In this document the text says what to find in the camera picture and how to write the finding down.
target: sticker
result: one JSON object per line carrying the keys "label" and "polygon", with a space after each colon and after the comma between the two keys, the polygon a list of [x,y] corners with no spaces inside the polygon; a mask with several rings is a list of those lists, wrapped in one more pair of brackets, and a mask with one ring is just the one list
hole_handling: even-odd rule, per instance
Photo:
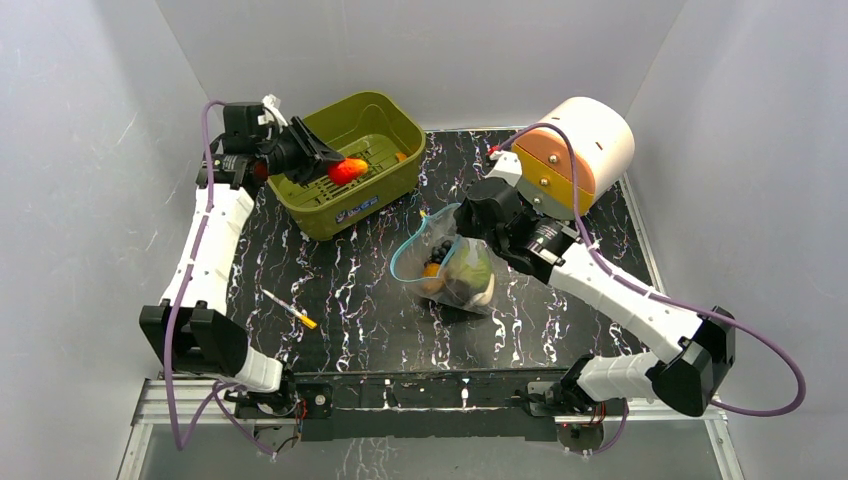
{"label": "sticker", "polygon": [[223,161],[216,161],[216,165],[222,165],[222,170],[227,172],[233,172],[236,169],[236,161],[238,161],[238,156],[236,155],[225,155]]}
{"label": "sticker", "polygon": [[362,202],[361,205],[354,207],[350,210],[342,210],[336,215],[336,223],[342,223],[345,219],[348,219],[354,215],[364,212],[367,208],[375,205],[380,197],[374,196]]}

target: cylindrical container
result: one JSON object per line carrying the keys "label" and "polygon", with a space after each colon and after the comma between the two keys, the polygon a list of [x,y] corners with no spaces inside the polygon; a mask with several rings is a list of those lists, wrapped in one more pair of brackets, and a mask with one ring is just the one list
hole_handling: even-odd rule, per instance
{"label": "cylindrical container", "polygon": [[[583,215],[627,170],[633,159],[633,132],[615,110],[586,97],[569,98],[539,121],[562,129],[574,147]],[[538,128],[519,137],[512,151],[521,161],[522,195],[547,215],[573,218],[571,163],[562,138],[549,128]]]}

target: ziplock bag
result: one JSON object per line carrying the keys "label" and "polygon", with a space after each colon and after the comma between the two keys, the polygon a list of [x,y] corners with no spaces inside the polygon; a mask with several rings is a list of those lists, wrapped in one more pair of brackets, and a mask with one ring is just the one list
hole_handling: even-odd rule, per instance
{"label": "ziplock bag", "polygon": [[495,274],[486,242],[456,233],[458,203],[424,217],[392,256],[391,273],[416,295],[469,312],[487,313]]}

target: cable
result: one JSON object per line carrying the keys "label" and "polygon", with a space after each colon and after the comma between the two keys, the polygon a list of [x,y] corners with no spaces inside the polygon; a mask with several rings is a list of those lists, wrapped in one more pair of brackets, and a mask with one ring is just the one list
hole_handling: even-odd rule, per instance
{"label": "cable", "polygon": [[595,415],[598,414],[598,408],[595,407],[592,409],[592,418],[589,419],[588,425],[595,425]]}
{"label": "cable", "polygon": [[271,114],[274,126],[276,127],[276,134],[271,134],[272,138],[265,139],[265,142],[263,142],[267,143],[267,148],[259,147],[259,153],[261,153],[262,155],[269,155],[272,151],[274,151],[274,149],[277,147],[277,144],[280,142],[280,137],[282,136],[284,125],[280,124],[279,119],[276,115],[274,115],[274,112],[270,108],[266,107],[265,105],[262,105],[262,108],[266,112]]}
{"label": "cable", "polygon": [[292,414],[292,412],[294,412],[294,409],[297,408],[297,405],[299,403],[300,403],[300,400],[298,400],[297,396],[295,396],[294,405],[292,405],[292,408],[290,408],[286,413],[271,413],[271,414],[266,413],[266,415],[271,415],[273,417],[282,417],[282,418],[288,417],[289,415]]}
{"label": "cable", "polygon": [[226,390],[233,386],[235,385],[232,383],[222,383],[213,386],[212,391],[209,392],[209,395],[207,395],[202,402],[200,402],[200,406],[197,407],[197,411],[195,411],[194,416],[191,417],[191,421],[188,424],[188,428],[186,429],[183,437],[180,439],[183,446],[188,444],[189,440],[191,439],[191,435],[194,433],[194,429],[197,427],[197,421],[200,420],[200,415],[203,413],[204,410],[206,410],[206,406],[209,405],[209,402],[212,401],[212,398],[216,398],[218,396],[218,393],[220,393],[222,390]]}
{"label": "cable", "polygon": [[301,407],[301,409],[303,410],[303,412],[300,414],[300,419],[297,420],[297,417],[295,417],[296,418],[295,423],[297,424],[297,434],[298,434],[298,436],[303,435],[303,420],[306,418],[306,412],[307,412],[306,400],[303,401],[303,406]]}
{"label": "cable", "polygon": [[194,244],[192,245],[189,257],[192,262],[186,265],[186,270],[183,274],[183,280],[180,283],[179,290],[177,290],[176,298],[174,298],[174,301],[171,302],[171,312],[168,315],[168,324],[165,327],[165,358],[162,362],[165,367],[165,396],[168,399],[168,414],[171,420],[171,433],[173,433],[174,435],[174,443],[176,443],[177,450],[179,451],[182,451],[185,448],[186,444],[188,443],[188,440],[191,437],[191,433],[194,430],[193,428],[189,430],[185,438],[182,438],[180,436],[180,422],[177,418],[177,400],[174,395],[174,329],[177,324],[177,313],[180,310],[180,305],[182,305],[183,296],[185,295],[186,289],[188,289],[188,282],[191,281],[191,274],[194,271],[194,260],[197,257],[197,251],[200,249],[200,240],[203,237],[203,232],[206,230],[206,224],[209,222],[209,212],[212,211],[212,207],[214,206],[214,193],[212,192],[212,187],[213,185],[215,185],[215,181],[213,178],[214,168],[212,164],[212,151],[209,146],[209,120],[207,116],[209,114],[209,110],[215,105],[224,105],[224,102],[221,102],[219,100],[211,100],[203,107],[203,114],[200,117],[201,134],[203,135],[204,157],[206,160],[206,212],[204,213],[203,218],[200,220],[199,228],[197,229],[197,233],[194,237]]}
{"label": "cable", "polygon": [[[728,316],[725,316],[725,315],[722,315],[720,313],[713,312],[713,311],[710,311],[710,310],[706,310],[706,309],[703,309],[703,308],[700,308],[700,307],[697,307],[697,306],[694,306],[694,305],[690,305],[690,304],[685,303],[685,302],[674,300],[674,299],[669,298],[665,295],[650,292],[647,289],[642,288],[639,285],[634,284],[633,282],[630,282],[626,278],[621,278],[621,277],[615,275],[615,273],[612,271],[612,268],[610,268],[610,266],[607,264],[606,259],[603,256],[601,256],[600,253],[597,252],[597,249],[591,248],[591,245],[593,244],[592,239],[589,237],[589,231],[586,229],[586,225],[583,223],[583,220],[580,218],[580,210],[579,210],[579,207],[578,207],[579,204],[578,204],[578,196],[577,196],[577,178],[578,178],[577,177],[577,156],[575,155],[574,147],[571,146],[571,141],[568,139],[568,136],[565,134],[565,132],[563,132],[556,125],[553,125],[553,124],[550,124],[550,123],[534,123],[534,124],[532,124],[532,125],[530,125],[526,128],[521,129],[516,134],[509,137],[509,139],[507,139],[505,142],[503,142],[501,144],[501,148],[509,148],[510,146],[512,146],[513,142],[515,142],[515,140],[518,139],[518,137],[520,137],[521,135],[524,135],[525,133],[527,133],[531,130],[535,130],[537,128],[549,128],[549,129],[553,130],[554,132],[556,132],[562,138],[563,142],[565,142],[566,147],[568,147],[568,155],[569,155],[569,159],[571,161],[571,178],[573,180],[572,184],[571,184],[571,193],[572,193],[572,209],[574,211],[574,223],[577,225],[577,228],[580,231],[580,238],[583,240],[583,244],[586,245],[587,250],[589,251],[589,254],[592,256],[592,259],[595,260],[595,262],[598,264],[598,267],[600,267],[601,270],[603,270],[604,273],[611,276],[615,281],[617,281],[621,285],[624,285],[625,287],[629,288],[630,290],[638,293],[639,295],[643,295],[643,296],[647,295],[648,298],[655,300],[657,302],[664,303],[666,305],[671,305],[671,306],[678,307],[678,308],[682,308],[684,310],[689,310],[691,312],[697,313],[697,314],[702,315],[702,316],[713,318],[715,320],[718,320],[720,322],[724,322],[724,323],[730,325],[733,328],[736,328],[738,330],[741,330],[741,331],[751,335],[752,337],[759,340],[763,345],[765,345],[766,347],[771,349],[774,353],[776,353],[777,356],[779,356],[780,359],[783,360],[786,363],[787,366],[789,366],[789,369],[792,370],[792,374],[795,376],[795,381],[798,384],[798,390],[797,390],[797,393],[795,394],[795,398],[791,402],[789,402],[788,404],[784,405],[783,407],[772,409],[772,410],[752,410],[752,409],[748,409],[748,408],[735,407],[735,406],[732,406],[732,405],[727,405],[725,403],[719,402],[719,401],[714,400],[714,399],[711,400],[710,403],[712,405],[718,407],[718,408],[723,408],[724,410],[727,410],[728,412],[738,413],[740,415],[748,415],[748,416],[751,416],[751,417],[777,417],[777,416],[780,416],[780,415],[785,415],[785,414],[790,413],[790,412],[794,411],[795,409],[797,409],[804,402],[804,398],[807,396],[807,382],[804,379],[804,374],[803,374],[803,372],[801,372],[801,368],[798,366],[798,364],[795,362],[795,360],[792,359],[792,357],[790,357],[789,354],[783,348],[781,348],[779,345],[777,345],[776,343],[771,341],[769,338],[767,338],[765,335],[758,332],[754,328],[749,327],[745,324],[742,324],[742,323],[740,323],[740,322],[738,322],[738,321],[736,321],[736,320],[734,320],[734,319],[732,319]],[[623,429],[623,427],[624,427],[624,422],[622,421],[621,428]]]}
{"label": "cable", "polygon": [[604,453],[607,450],[609,450],[610,448],[612,448],[613,445],[615,445],[615,442],[617,442],[618,439],[621,438],[621,434],[624,432],[624,424],[627,423],[627,415],[629,415],[629,414],[630,414],[630,407],[627,406],[627,401],[625,401],[624,402],[624,413],[621,414],[621,423],[618,424],[618,430],[615,432],[615,435],[613,435],[612,440],[610,440],[609,443],[607,443],[606,445],[601,446],[601,448],[593,451],[592,455]]}
{"label": "cable", "polygon": [[248,432],[247,429],[244,428],[238,420],[236,420],[236,417],[234,417],[233,414],[230,413],[230,410],[227,409],[226,405],[224,405],[224,402],[221,401],[218,395],[213,395],[213,397],[215,398],[215,403],[218,404],[218,408],[221,409],[221,413],[223,413],[224,416],[227,417],[227,420],[229,420],[230,423],[233,424],[233,426],[239,429],[242,435],[244,435],[244,438],[248,439],[250,443],[254,444],[256,448],[258,448],[259,451],[261,451],[262,453],[270,455],[272,458],[276,456],[277,453],[271,447],[268,447],[259,440],[257,440],[252,433]]}
{"label": "cable", "polygon": [[291,442],[292,440],[297,440],[297,439],[298,439],[297,435],[292,435],[291,437],[283,440],[283,443],[281,443],[280,446],[277,447],[277,450],[275,450],[274,453],[275,454],[280,453],[280,450],[282,450],[286,446],[287,443]]}

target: marker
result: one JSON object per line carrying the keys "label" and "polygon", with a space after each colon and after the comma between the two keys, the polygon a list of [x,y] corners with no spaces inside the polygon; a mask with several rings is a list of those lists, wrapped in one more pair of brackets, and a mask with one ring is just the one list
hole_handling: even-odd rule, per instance
{"label": "marker", "polygon": [[291,313],[292,315],[294,315],[295,317],[297,317],[297,318],[301,321],[301,323],[303,323],[304,325],[306,325],[306,326],[307,326],[307,327],[309,327],[310,329],[315,329],[315,328],[318,326],[318,324],[317,324],[317,323],[315,323],[315,322],[313,322],[313,321],[312,321],[309,317],[307,317],[306,315],[304,315],[304,314],[300,313],[299,311],[295,310],[295,308],[294,308],[294,307],[292,307],[291,305],[289,305],[288,303],[286,303],[286,302],[284,302],[284,301],[280,300],[279,298],[275,297],[275,296],[274,296],[274,294],[273,294],[273,293],[271,293],[271,292],[269,292],[268,290],[265,290],[265,289],[263,288],[263,289],[262,289],[262,293],[264,293],[264,294],[265,294],[265,296],[267,296],[268,298],[270,298],[271,300],[273,300],[274,302],[276,302],[276,303],[277,303],[277,305],[279,305],[279,306],[281,306],[281,307],[285,308],[286,310],[288,310],[288,311],[289,311],[289,313]]}

